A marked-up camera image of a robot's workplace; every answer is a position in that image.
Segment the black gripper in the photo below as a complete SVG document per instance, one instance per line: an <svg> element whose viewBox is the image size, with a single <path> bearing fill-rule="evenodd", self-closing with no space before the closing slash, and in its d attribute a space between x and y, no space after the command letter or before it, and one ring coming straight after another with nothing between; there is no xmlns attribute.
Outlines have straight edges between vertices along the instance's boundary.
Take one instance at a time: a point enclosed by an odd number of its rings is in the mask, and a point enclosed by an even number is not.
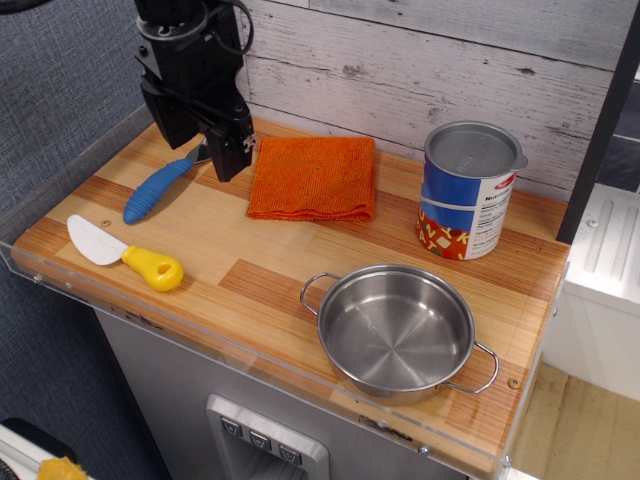
<svg viewBox="0 0 640 480"><path fill-rule="evenodd" d="M138 4L137 28L147 45L136 57L144 67L141 91L172 149L207 131L217 178L230 182L252 163L256 144L249 108L236 86L243 55L238 12L243 4Z"/></svg>

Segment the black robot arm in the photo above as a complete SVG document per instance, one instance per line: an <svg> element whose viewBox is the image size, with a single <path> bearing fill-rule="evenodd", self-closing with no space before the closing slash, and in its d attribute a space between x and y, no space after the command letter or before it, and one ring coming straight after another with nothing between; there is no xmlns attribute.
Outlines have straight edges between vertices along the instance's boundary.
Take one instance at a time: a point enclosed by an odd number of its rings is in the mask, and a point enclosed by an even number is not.
<svg viewBox="0 0 640 480"><path fill-rule="evenodd" d="M178 148L197 134L221 182L252 162L255 143L249 107L236 77L254 35L242 38L241 1L139 1L137 28L145 39L137 60L141 90L166 142Z"/></svg>

